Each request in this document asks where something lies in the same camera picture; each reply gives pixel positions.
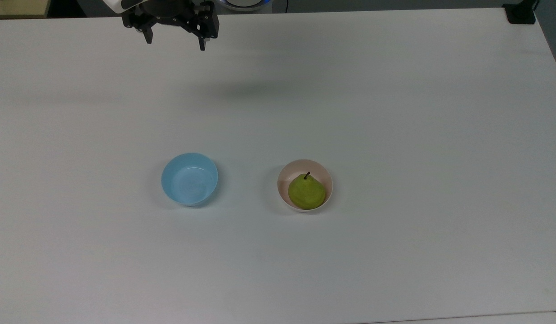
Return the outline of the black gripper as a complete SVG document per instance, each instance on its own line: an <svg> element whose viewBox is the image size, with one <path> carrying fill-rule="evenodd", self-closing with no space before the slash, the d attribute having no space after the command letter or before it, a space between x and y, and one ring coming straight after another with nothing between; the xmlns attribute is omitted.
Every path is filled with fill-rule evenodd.
<svg viewBox="0 0 556 324"><path fill-rule="evenodd" d="M125 27L142 33L146 43L152 44L156 24L181 27L198 38L200 51L206 50L207 39L219 35L219 20L215 4L204 0L123 0L122 22Z"/></svg>

